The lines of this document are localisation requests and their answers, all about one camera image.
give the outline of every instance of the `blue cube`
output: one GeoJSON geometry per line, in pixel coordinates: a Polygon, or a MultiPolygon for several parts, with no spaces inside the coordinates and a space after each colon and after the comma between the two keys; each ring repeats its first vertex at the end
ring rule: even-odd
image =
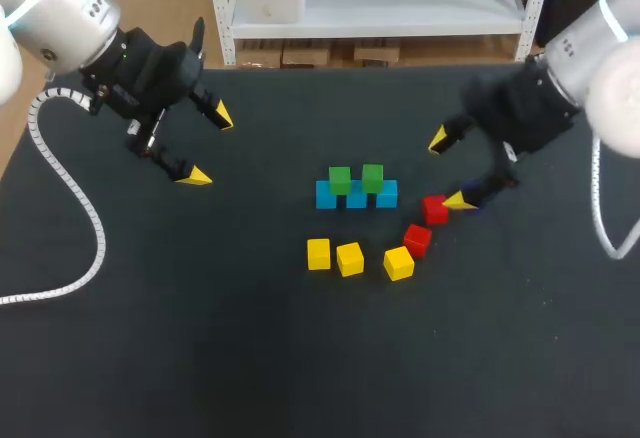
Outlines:
{"type": "Polygon", "coordinates": [[[398,207],[398,182],[396,180],[384,180],[382,193],[376,195],[376,208],[398,207]]]}
{"type": "Polygon", "coordinates": [[[351,180],[351,193],[347,195],[347,208],[362,210],[367,207],[367,194],[364,192],[362,180],[351,180]]]}
{"type": "Polygon", "coordinates": [[[338,197],[332,195],[328,181],[316,181],[316,209],[335,210],[338,207],[338,197]]]}

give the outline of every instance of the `white shelf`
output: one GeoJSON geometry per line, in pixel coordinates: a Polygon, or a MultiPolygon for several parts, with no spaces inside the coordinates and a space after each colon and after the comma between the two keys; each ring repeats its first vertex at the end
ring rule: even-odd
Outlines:
{"type": "Polygon", "coordinates": [[[234,38],[360,38],[518,34],[520,0],[307,0],[304,20],[247,23],[233,15],[234,38]]]}

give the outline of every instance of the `toy block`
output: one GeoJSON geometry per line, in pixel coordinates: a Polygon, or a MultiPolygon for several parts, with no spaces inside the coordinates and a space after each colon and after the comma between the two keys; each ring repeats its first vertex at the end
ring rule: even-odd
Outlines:
{"type": "Polygon", "coordinates": [[[329,188],[332,195],[348,195],[351,193],[351,168],[348,166],[330,167],[329,188]]]}
{"type": "Polygon", "coordinates": [[[398,182],[385,180],[382,192],[376,195],[376,208],[398,207],[398,182]]]}
{"type": "Polygon", "coordinates": [[[377,195],[384,188],[384,167],[382,165],[362,165],[362,186],[365,193],[377,195]]]}
{"type": "Polygon", "coordinates": [[[411,225],[404,235],[404,246],[414,258],[424,258],[427,248],[431,244],[431,230],[421,226],[411,225]]]}
{"type": "Polygon", "coordinates": [[[351,193],[347,195],[348,209],[365,209],[367,207],[367,194],[362,189],[362,181],[351,182],[351,193]]]}
{"type": "Polygon", "coordinates": [[[413,258],[404,246],[394,248],[384,254],[384,269],[387,270],[391,281],[409,278],[413,275],[414,267],[413,258]]]}
{"type": "Polygon", "coordinates": [[[422,213],[427,226],[449,223],[449,208],[443,205],[446,199],[446,196],[438,195],[427,196],[422,200],[422,213]]]}
{"type": "Polygon", "coordinates": [[[339,246],[336,249],[338,268],[342,276],[352,276],[364,271],[364,256],[358,243],[339,246]]]}
{"type": "Polygon", "coordinates": [[[331,245],[329,240],[307,240],[307,262],[309,270],[330,270],[331,245]]]}
{"type": "Polygon", "coordinates": [[[338,200],[331,194],[328,181],[316,181],[316,209],[335,210],[338,200]]]}

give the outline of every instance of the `black table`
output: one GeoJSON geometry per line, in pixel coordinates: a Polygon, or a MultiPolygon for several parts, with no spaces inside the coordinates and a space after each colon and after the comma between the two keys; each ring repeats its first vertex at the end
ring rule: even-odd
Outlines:
{"type": "MultiPolygon", "coordinates": [[[[584,122],[520,165],[518,190],[436,229],[413,278],[383,270],[423,196],[485,169],[477,136],[426,147],[470,76],[508,71],[210,72],[236,128],[184,104],[164,130],[204,188],[127,152],[108,110],[47,104],[43,135],[100,213],[107,259],[73,295],[0,308],[2,435],[636,436],[640,250],[612,262],[596,241],[584,122]],[[366,162],[399,181],[397,210],[315,210],[329,165],[366,162]],[[316,237],[359,241],[366,272],[307,272],[316,237]]],[[[604,158],[620,240],[640,180],[604,158]]],[[[94,240],[23,137],[0,183],[0,294],[77,279],[94,240]]]]}

